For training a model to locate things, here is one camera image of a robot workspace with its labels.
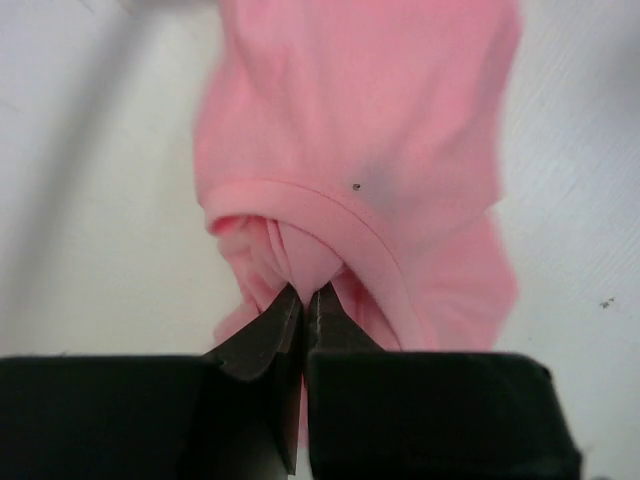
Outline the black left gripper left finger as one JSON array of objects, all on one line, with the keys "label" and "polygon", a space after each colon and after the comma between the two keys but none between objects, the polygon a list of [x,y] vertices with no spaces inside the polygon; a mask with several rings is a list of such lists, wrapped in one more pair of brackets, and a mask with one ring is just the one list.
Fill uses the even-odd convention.
[{"label": "black left gripper left finger", "polygon": [[5,479],[284,479],[295,472],[303,307],[284,288],[203,355],[1,362]]}]

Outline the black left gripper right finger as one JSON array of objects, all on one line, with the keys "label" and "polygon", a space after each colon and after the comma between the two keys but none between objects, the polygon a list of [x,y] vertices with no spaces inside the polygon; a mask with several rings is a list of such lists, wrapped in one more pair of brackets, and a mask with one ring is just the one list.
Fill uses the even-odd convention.
[{"label": "black left gripper right finger", "polygon": [[578,479],[550,370],[515,353],[388,352],[325,286],[309,306],[317,479]]}]

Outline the pink t shirt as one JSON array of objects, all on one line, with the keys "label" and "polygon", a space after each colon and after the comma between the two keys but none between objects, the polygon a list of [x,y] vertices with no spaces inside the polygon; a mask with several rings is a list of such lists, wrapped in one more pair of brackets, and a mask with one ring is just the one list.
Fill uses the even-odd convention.
[{"label": "pink t shirt", "polygon": [[485,350],[516,299],[491,213],[514,1],[223,1],[197,197],[241,304],[332,283],[381,346]]}]

